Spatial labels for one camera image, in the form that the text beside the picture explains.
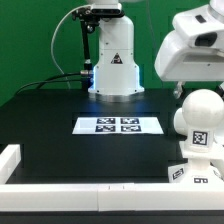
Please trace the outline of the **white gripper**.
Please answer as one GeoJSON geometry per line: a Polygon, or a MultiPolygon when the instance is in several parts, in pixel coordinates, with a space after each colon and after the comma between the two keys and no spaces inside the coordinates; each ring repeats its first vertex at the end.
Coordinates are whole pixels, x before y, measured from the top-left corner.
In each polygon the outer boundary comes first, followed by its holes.
{"type": "Polygon", "coordinates": [[[155,70],[163,81],[179,81],[173,95],[179,99],[183,82],[224,81],[224,4],[204,6],[174,16],[163,40],[155,70]]]}

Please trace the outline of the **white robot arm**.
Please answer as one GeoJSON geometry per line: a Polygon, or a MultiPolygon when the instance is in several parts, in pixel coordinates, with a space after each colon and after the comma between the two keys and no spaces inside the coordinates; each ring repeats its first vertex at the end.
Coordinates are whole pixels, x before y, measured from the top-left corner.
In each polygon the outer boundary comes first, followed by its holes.
{"type": "MultiPolygon", "coordinates": [[[[134,61],[134,26],[122,14],[122,4],[137,0],[87,0],[99,19],[99,61],[88,92],[106,101],[142,93],[139,67],[134,61]]],[[[155,60],[163,81],[177,83],[224,81],[224,0],[178,13],[155,60]]]]}

